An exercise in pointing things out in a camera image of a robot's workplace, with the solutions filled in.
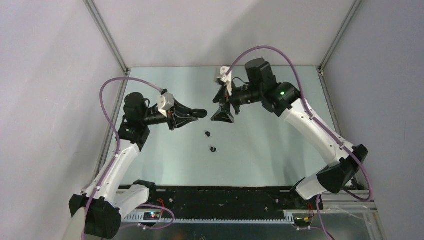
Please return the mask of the black earbud charging case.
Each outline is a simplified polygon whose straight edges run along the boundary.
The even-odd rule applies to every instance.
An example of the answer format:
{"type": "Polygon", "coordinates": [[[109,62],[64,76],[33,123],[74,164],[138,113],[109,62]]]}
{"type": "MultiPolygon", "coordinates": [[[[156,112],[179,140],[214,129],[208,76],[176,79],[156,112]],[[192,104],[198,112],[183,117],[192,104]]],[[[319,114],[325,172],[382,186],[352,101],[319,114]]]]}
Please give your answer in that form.
{"type": "Polygon", "coordinates": [[[197,119],[203,119],[208,115],[207,110],[205,109],[192,109],[190,111],[190,116],[197,118],[197,119]]]}

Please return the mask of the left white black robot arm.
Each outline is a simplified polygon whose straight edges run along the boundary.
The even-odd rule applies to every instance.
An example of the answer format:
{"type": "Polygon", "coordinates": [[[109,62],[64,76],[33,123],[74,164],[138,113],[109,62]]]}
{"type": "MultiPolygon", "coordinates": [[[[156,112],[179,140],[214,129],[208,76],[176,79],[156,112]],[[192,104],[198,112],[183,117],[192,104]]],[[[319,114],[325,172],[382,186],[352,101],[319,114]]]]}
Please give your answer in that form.
{"type": "Polygon", "coordinates": [[[118,233],[122,219],[143,205],[153,208],[158,194],[143,184],[134,184],[123,194],[119,186],[130,165],[141,153],[150,135],[150,125],[166,124],[171,131],[205,118],[205,109],[189,108],[163,90],[157,104],[133,92],[124,99],[123,120],[116,131],[115,152],[107,160],[94,181],[69,201],[71,222],[63,236],[65,240],[80,240],[83,234],[112,239],[118,233]]]}

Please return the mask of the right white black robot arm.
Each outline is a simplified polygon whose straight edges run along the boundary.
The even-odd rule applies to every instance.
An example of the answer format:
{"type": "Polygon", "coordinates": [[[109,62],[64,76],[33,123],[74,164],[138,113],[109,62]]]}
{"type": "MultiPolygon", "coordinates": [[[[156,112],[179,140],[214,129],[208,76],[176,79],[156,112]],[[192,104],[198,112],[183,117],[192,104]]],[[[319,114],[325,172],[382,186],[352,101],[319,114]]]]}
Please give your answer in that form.
{"type": "Polygon", "coordinates": [[[281,117],[297,129],[319,152],[326,167],[300,180],[291,194],[291,204],[304,209],[311,198],[330,192],[338,194],[359,171],[369,151],[362,145],[353,145],[330,129],[315,113],[301,91],[289,82],[278,82],[269,62],[257,58],[245,64],[248,83],[235,86],[232,72],[227,66],[219,69],[217,83],[220,89],[213,99],[218,104],[213,122],[233,123],[234,114],[240,113],[242,105],[261,103],[270,113],[281,117]]]}

